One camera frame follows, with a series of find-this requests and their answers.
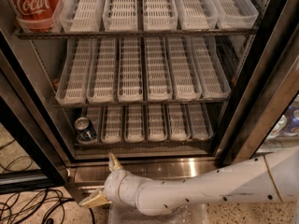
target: robotic arm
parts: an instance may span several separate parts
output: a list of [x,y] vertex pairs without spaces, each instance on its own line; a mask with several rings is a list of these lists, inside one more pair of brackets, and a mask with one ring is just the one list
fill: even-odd
[[169,214],[186,203],[295,202],[299,196],[299,148],[243,161],[179,181],[152,180],[124,170],[109,154],[105,190],[81,201],[84,207],[127,203],[148,216]]

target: cable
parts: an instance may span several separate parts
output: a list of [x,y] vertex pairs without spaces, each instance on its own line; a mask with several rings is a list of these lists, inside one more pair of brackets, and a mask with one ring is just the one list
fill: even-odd
[[[65,218],[65,210],[64,210],[64,204],[74,202],[74,199],[72,198],[65,198],[63,193],[60,190],[57,189],[43,189],[39,191],[32,191],[37,192],[36,196],[34,196],[28,203],[26,203],[21,210],[13,214],[12,213],[12,207],[18,202],[21,192],[15,193],[11,195],[5,203],[0,203],[0,205],[3,205],[2,209],[0,209],[0,223],[4,223],[4,221],[7,224],[19,224],[23,223],[25,219],[28,217],[31,217],[44,203],[53,203],[55,204],[46,212],[46,214],[43,216],[42,224],[47,224],[47,222],[50,220],[50,215],[58,208],[61,207],[63,209],[63,216],[61,223],[64,223]],[[15,200],[12,202],[12,204],[8,204],[9,201],[11,201],[12,198],[15,198]],[[8,211],[8,215],[6,217],[2,217],[4,212]],[[91,216],[92,216],[92,222],[95,224],[95,217],[93,210],[90,209]],[[21,219],[17,220],[18,217],[26,215],[25,217],[22,217]]]
[[10,146],[13,142],[15,142],[16,140],[15,139],[13,139],[13,140],[11,140],[11,141],[9,141],[9,142],[7,142],[6,144],[4,144],[4,145],[2,145],[2,146],[0,146],[0,150],[2,150],[2,149],[4,149],[4,148],[6,148],[6,147],[8,147],[8,146]]
[[91,216],[92,216],[92,222],[93,224],[95,224],[95,218],[94,218],[94,212],[91,208],[89,208],[90,212],[91,212]]
[[[13,164],[15,164],[15,162],[17,161],[21,161],[21,160],[25,160],[25,159],[29,159],[30,163],[27,167],[20,169],[20,170],[11,170],[9,169]],[[7,167],[3,167],[2,164],[0,164],[1,168],[4,169],[4,171],[2,172],[2,174],[4,174],[5,172],[22,172],[22,171],[26,171],[27,169],[29,169],[31,167],[31,165],[34,163],[34,161],[30,158],[30,156],[19,156],[17,159],[15,159],[14,161],[12,161]]]

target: white plastic tray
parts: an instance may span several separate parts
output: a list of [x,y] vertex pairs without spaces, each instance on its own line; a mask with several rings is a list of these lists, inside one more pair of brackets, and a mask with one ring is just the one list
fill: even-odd
[[192,139],[200,141],[209,140],[213,136],[213,130],[204,104],[187,104],[190,131]]
[[106,0],[103,22],[106,31],[138,30],[137,0]]
[[120,102],[143,100],[141,50],[139,38],[119,40],[118,98]]
[[143,28],[176,30],[178,12],[174,0],[143,0]]
[[60,20],[66,32],[98,32],[105,0],[66,0]]
[[175,98],[180,101],[199,99],[202,88],[192,59],[190,39],[168,37],[167,51]]
[[144,140],[142,105],[128,105],[126,107],[124,140],[128,143],[137,143]]
[[246,37],[244,35],[230,35],[229,39],[233,45],[237,58],[241,60],[246,46]]
[[97,53],[93,62],[87,99],[90,104],[113,102],[117,89],[117,40],[103,38],[98,40]]
[[69,39],[56,99],[61,105],[85,104],[95,39]]
[[185,105],[168,104],[167,113],[170,140],[185,141],[190,138],[190,129]]
[[160,142],[167,139],[166,116],[163,105],[148,105],[148,141]]
[[212,0],[176,0],[176,2],[183,30],[215,28],[218,11]]
[[52,33],[60,33],[62,30],[62,24],[60,22],[60,15],[62,13],[62,10],[64,9],[65,0],[60,0],[55,11],[53,12],[53,15],[49,19],[45,20],[39,20],[39,21],[28,21],[22,19],[20,16],[17,17],[18,23],[20,24],[21,28],[25,33],[32,33],[30,29],[38,29],[43,27],[51,27],[49,32]]
[[121,141],[121,106],[109,106],[103,109],[101,140],[106,144]]
[[259,13],[250,0],[213,0],[219,28],[251,28]]
[[164,38],[145,38],[146,72],[149,101],[172,99],[172,85]]
[[216,52],[215,38],[192,37],[195,66],[205,98],[226,98],[231,92]]
[[174,213],[162,216],[145,216],[136,208],[122,203],[110,206],[108,224],[209,224],[205,204],[189,204]]

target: coca-cola logo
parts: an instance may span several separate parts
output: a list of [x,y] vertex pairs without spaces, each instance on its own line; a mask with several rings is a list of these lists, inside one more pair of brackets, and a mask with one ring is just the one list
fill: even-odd
[[50,8],[48,0],[17,0],[22,15],[40,14]]

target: speckled floor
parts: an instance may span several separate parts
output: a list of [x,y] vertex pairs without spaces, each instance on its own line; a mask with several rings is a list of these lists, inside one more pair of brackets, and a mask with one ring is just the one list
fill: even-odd
[[[64,188],[61,190],[65,197],[70,197]],[[20,211],[28,203],[36,192],[23,193],[18,204],[12,209],[13,213]],[[1,195],[0,202],[5,202],[10,195]],[[24,224],[39,224],[45,213],[54,203],[43,204],[36,213],[23,221]],[[64,224],[88,224],[92,223],[91,214],[88,209],[79,207],[76,203],[65,203]],[[207,216],[210,224],[291,224],[295,210],[295,203],[226,203],[207,204]],[[96,224],[119,224],[108,223],[108,206],[93,209]],[[63,210],[58,208],[51,215],[54,223],[62,223]]]
[[[35,163],[31,163],[31,160],[22,158],[18,162],[14,162],[18,157],[26,157],[27,154],[20,147],[17,142],[11,143],[7,147],[1,148],[7,142],[12,141],[13,137],[5,130],[0,123],[0,164],[4,167],[9,167],[11,171],[19,171],[23,169],[38,169]],[[4,169],[0,165],[0,174],[4,172]],[[58,188],[65,197],[70,197],[68,192],[64,188]],[[18,213],[34,196],[36,192],[24,192],[21,194],[18,202],[13,206],[12,213]],[[5,203],[11,196],[1,195],[0,203]],[[36,213],[24,220],[23,224],[37,224],[42,223],[43,216],[55,203],[44,203]],[[206,211],[210,224],[291,224],[295,211],[295,203],[226,203],[226,204],[207,204]],[[3,205],[0,204],[0,224],[16,223],[23,216],[17,217],[13,222],[7,222],[5,219],[1,222],[1,218],[9,215],[8,211],[2,212]],[[76,203],[65,203],[65,216],[64,224],[88,224],[92,223],[91,213],[88,209],[79,207]],[[96,224],[107,224],[109,209],[106,207],[97,207],[93,209],[95,215]],[[54,219],[54,223],[62,223],[63,210],[58,208],[51,215]]]

